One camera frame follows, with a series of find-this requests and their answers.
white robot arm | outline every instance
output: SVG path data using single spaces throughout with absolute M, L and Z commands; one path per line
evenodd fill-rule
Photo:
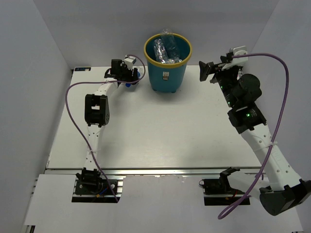
M 104 82 L 93 94 L 87 94 L 85 98 L 85 121 L 87 123 L 88 142 L 92 148 L 94 158 L 97 160 L 102 144 L 102 136 L 106 125 L 109 123 L 110 112 L 108 100 L 117 90 L 120 83 L 126 82 L 135 85 L 138 81 L 138 69 L 133 68 L 136 58 L 126 56 L 124 60 L 112 59 L 111 68 L 104 75 Z M 91 151 L 86 153 L 86 161 L 81 174 L 76 176 L 81 184 L 91 193 L 98 193 L 102 188 L 103 180 L 94 162 Z
M 112 95 L 112 93 L 117 90 L 118 88 L 118 83 L 117 82 L 113 82 L 116 79 L 114 78 L 107 78 L 107 84 L 102 84 L 100 86 L 100 88 L 98 88 L 98 90 L 93 94 L 93 96 L 101 98 L 102 101 L 105 101 L 106 99 L 108 100 L 110 98 L 110 96 Z M 100 107 L 98 105 L 93 107 L 94 110 L 99 111 Z M 108 124 L 109 122 L 109 118 L 110 118 L 110 113 L 109 110 L 108 112 L 105 111 L 105 124 L 104 125 L 100 125 L 97 123 L 94 124 L 88 124 L 87 126 L 87 131 L 88 131 L 88 142 L 90 143 L 92 149 L 93 149 L 93 153 L 95 156 L 95 159 L 97 159 L 97 155 L 98 155 L 98 151 L 100 151 L 101 149 L 101 144 L 102 144 L 102 136 L 104 133 L 104 129 L 106 127 L 106 124 Z M 87 170 L 94 170 L 97 169 L 94 161 L 93 161 L 93 157 L 91 155 L 90 151 L 87 151 L 86 154 L 86 162 L 84 164 L 84 167 Z
M 245 46 L 230 49 L 221 56 L 221 63 L 200 62 L 200 81 L 214 74 L 211 83 L 218 83 L 226 102 L 232 109 L 228 112 L 231 124 L 252 148 L 261 164 L 264 163 L 268 148 L 270 157 L 264 167 L 267 181 L 258 181 L 250 195 L 260 200 L 271 215 L 278 215 L 298 204 L 311 194 L 311 181 L 303 181 L 285 159 L 279 147 L 271 143 L 271 134 L 266 119 L 255 104 L 262 94 L 258 78 L 252 74 L 238 76 L 247 62 L 247 57 L 232 58 L 247 54 Z M 229 168 L 220 174 L 218 189 L 232 189 L 246 192 L 253 184 L 254 177 L 244 174 L 238 168 Z

cable tie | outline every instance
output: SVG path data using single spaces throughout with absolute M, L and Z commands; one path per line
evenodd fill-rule
M 99 149 L 99 150 L 87 150 L 88 152 L 93 152 L 93 153 L 96 153 L 96 152 L 98 152 L 98 151 L 100 151 L 101 149 Z
M 256 151 L 258 151 L 258 150 L 266 149 L 266 148 L 268 148 L 269 146 L 275 146 L 276 144 L 277 144 L 277 141 L 275 141 L 275 142 L 269 142 L 268 145 L 267 145 L 266 147 L 260 147 L 260 148 L 258 148 L 258 149 L 256 149 L 256 150 L 253 150 L 253 152 L 256 152 Z

yellow bucket rim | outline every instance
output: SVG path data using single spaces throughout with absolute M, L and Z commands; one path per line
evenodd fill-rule
M 177 68 L 177 67 L 181 67 L 183 65 L 185 65 L 189 59 L 191 58 L 191 55 L 192 55 L 192 45 L 191 43 L 189 42 L 189 40 L 187 40 L 185 37 L 183 37 L 182 35 L 179 35 L 179 34 L 176 34 L 176 33 L 173 33 L 173 35 L 179 37 L 179 38 L 182 38 L 183 40 L 185 40 L 188 44 L 189 44 L 189 47 L 190 47 L 190 52 L 188 54 L 188 56 L 182 61 L 182 62 L 179 62 L 179 63 L 175 63 L 175 64 L 163 64 L 163 63 L 160 63 L 160 62 L 157 62 L 153 59 L 151 59 L 147 52 L 146 52 L 146 46 L 147 44 L 152 40 L 154 39 L 155 37 L 158 37 L 160 36 L 160 34 L 156 34 L 154 36 L 151 36 L 145 43 L 144 45 L 144 54 L 145 54 L 145 57 L 147 59 L 148 62 L 150 62 L 152 65 L 155 65 L 157 67 L 161 67 L 161 68 L 169 68 L 169 69 L 172 69 L 172 68 Z

blue object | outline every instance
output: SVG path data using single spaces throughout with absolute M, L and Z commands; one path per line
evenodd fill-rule
M 182 60 L 180 63 L 163 64 L 156 61 L 153 43 L 154 40 L 161 38 L 160 34 L 150 37 L 144 46 L 149 80 L 155 91 L 175 93 L 183 81 L 187 62 L 192 54 L 191 43 L 181 35 L 175 33 L 173 35 L 180 50 L 180 59 Z

white enclosure wall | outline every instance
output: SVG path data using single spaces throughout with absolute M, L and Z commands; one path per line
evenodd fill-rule
M 0 232 L 17 233 L 71 73 L 32 0 L 2 0 L 0 31 Z
M 219 59 L 235 45 L 253 48 L 278 0 L 35 0 L 71 68 L 108 66 L 164 27 L 193 46 L 189 64 Z
M 253 52 L 281 57 L 290 71 L 290 88 L 276 140 L 286 159 L 305 180 L 311 179 L 311 1 L 280 0 Z M 285 72 L 272 58 L 249 59 L 248 71 L 261 81 L 259 105 L 274 130 L 284 95 Z M 305 232 L 311 232 L 311 198 L 297 207 Z

